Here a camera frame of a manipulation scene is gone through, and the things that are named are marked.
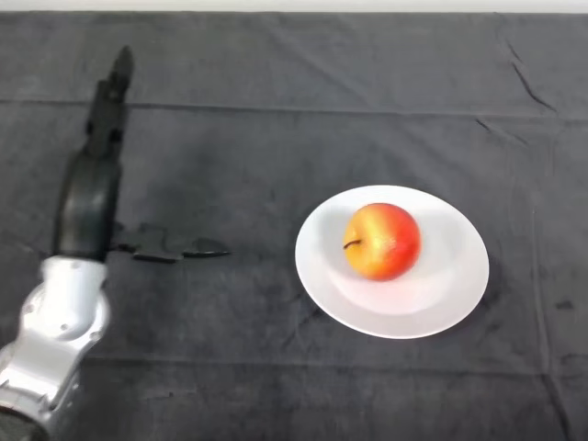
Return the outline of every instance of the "table surface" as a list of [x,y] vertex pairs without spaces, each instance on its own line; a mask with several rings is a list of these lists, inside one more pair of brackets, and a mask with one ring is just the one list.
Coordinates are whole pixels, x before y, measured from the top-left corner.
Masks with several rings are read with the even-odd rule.
[[[0,345],[125,44],[119,219],[235,253],[110,256],[113,320],[72,440],[588,438],[588,17],[0,16]],[[489,286],[454,328],[370,337],[302,288],[305,217],[373,184],[439,196],[479,230]]]

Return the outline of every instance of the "apple stem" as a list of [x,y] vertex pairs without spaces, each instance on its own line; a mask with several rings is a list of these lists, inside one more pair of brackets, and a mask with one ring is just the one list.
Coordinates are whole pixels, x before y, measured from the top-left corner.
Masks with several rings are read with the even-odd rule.
[[351,241],[350,243],[346,243],[343,249],[346,250],[349,245],[357,245],[358,243],[361,243],[361,240]]

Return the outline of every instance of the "red apple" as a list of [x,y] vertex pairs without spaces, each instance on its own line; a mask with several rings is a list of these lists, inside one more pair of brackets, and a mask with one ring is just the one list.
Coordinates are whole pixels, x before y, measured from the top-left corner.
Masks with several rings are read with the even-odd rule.
[[344,237],[345,256],[361,276],[390,280],[410,269],[421,251],[421,233],[408,211],[369,204],[355,212]]

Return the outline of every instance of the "tablecloth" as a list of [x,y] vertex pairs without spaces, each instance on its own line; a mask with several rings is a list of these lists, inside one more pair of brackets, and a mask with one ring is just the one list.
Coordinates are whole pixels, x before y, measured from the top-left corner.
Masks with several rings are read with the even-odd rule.
[[[0,345],[123,45],[119,220],[234,254],[109,257],[112,324],[68,439],[588,438],[588,17],[0,15]],[[305,293],[301,224],[373,184],[480,232],[490,281],[459,325],[378,339]]]

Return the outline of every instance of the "white plate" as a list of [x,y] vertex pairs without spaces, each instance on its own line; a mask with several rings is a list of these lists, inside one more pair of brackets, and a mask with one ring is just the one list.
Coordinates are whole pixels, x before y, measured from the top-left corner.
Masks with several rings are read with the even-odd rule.
[[[375,203],[410,212],[419,225],[422,250],[416,264],[386,282],[357,275],[343,252],[353,213]],[[302,285],[334,319],[365,334],[417,338],[463,320],[480,301],[489,263],[480,235],[457,209],[407,187],[360,187],[323,202],[302,225],[296,241]]]

